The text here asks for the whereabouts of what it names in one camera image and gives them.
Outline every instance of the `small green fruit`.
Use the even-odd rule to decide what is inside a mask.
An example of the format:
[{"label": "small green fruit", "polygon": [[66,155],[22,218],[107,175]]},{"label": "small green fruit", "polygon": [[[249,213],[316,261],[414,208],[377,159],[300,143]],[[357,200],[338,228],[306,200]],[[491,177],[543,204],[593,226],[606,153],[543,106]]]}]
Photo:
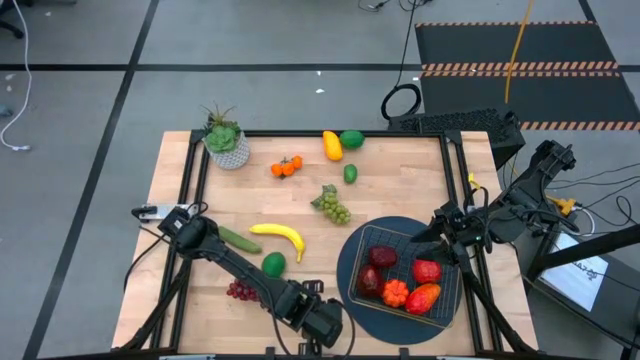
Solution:
[{"label": "small green fruit", "polygon": [[364,135],[357,130],[346,130],[340,134],[340,143],[347,149],[357,149],[364,144]]},{"label": "small green fruit", "polygon": [[355,165],[349,164],[344,167],[344,182],[347,184],[353,184],[358,178],[358,168]]},{"label": "small green fruit", "polygon": [[284,255],[279,252],[273,252],[262,260],[262,271],[264,271],[267,276],[278,278],[284,273],[286,265],[287,260],[284,258]]}]

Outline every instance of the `red grapes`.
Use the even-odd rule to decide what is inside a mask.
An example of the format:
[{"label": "red grapes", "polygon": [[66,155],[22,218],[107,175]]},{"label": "red grapes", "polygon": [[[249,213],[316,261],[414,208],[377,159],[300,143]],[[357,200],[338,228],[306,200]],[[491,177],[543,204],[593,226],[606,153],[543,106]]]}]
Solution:
[{"label": "red grapes", "polygon": [[229,284],[227,295],[242,301],[260,301],[258,292],[249,285],[243,284],[238,279],[235,279],[231,284]]}]

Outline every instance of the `succulent plant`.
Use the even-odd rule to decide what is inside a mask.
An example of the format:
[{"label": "succulent plant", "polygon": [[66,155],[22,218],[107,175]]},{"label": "succulent plant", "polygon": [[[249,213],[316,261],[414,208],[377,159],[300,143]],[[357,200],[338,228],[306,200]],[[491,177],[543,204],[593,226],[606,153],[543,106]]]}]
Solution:
[{"label": "succulent plant", "polygon": [[238,123],[225,120],[227,113],[231,110],[233,110],[233,108],[229,108],[220,113],[218,104],[216,104],[215,112],[207,109],[209,114],[204,126],[206,134],[204,141],[207,144],[207,148],[214,153],[234,150],[240,138],[241,130]]}]

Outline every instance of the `potted succulent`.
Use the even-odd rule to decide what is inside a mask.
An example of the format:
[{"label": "potted succulent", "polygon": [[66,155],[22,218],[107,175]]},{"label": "potted succulent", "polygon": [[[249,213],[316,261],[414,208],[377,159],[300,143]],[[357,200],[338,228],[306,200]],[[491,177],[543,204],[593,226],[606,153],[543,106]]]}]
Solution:
[{"label": "potted succulent", "polygon": [[202,138],[213,161],[221,168],[237,169],[249,160],[249,142],[244,132],[235,121],[227,121],[226,116],[233,108],[220,113],[209,109],[204,126],[205,136]]}]

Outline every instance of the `white cable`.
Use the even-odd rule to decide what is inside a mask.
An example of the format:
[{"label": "white cable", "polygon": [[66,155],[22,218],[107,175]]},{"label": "white cable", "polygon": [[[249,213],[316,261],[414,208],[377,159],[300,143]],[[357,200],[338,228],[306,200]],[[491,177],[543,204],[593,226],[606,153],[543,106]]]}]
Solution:
[{"label": "white cable", "polygon": [[29,145],[16,146],[16,145],[11,145],[4,140],[4,133],[7,131],[7,129],[9,129],[9,127],[11,127],[11,125],[13,125],[13,123],[18,121],[18,119],[20,118],[24,110],[27,108],[27,104],[29,104],[29,95],[31,95],[31,81],[33,80],[33,77],[31,76],[31,70],[29,70],[29,62],[28,62],[29,30],[27,29],[27,22],[24,21],[24,16],[22,16],[22,11],[20,11],[20,7],[18,6],[18,2],[16,0],[13,0],[13,6],[16,8],[16,11],[18,12],[18,16],[20,16],[20,21],[22,21],[22,27],[24,28],[24,67],[27,70],[27,75],[29,76],[29,82],[27,83],[27,94],[24,97],[24,104],[22,105],[22,109],[20,109],[20,111],[16,114],[13,120],[9,121],[9,123],[5,125],[5,127],[2,129],[2,132],[0,132],[0,141],[2,141],[2,145],[10,148],[13,151],[28,151],[28,150],[31,150],[31,146]]},{"label": "white cable", "polygon": [[593,215],[591,215],[591,212],[589,212],[589,210],[583,208],[583,207],[579,207],[579,206],[574,206],[571,210],[573,211],[582,211],[583,213],[587,214],[587,216],[589,217],[589,220],[591,221],[591,232],[588,234],[579,234],[576,232],[573,232],[569,229],[567,229],[567,232],[569,234],[572,235],[577,235],[577,236],[584,236],[584,237],[589,237],[589,236],[593,236],[593,234],[595,234],[596,232],[596,220],[593,218]]}]

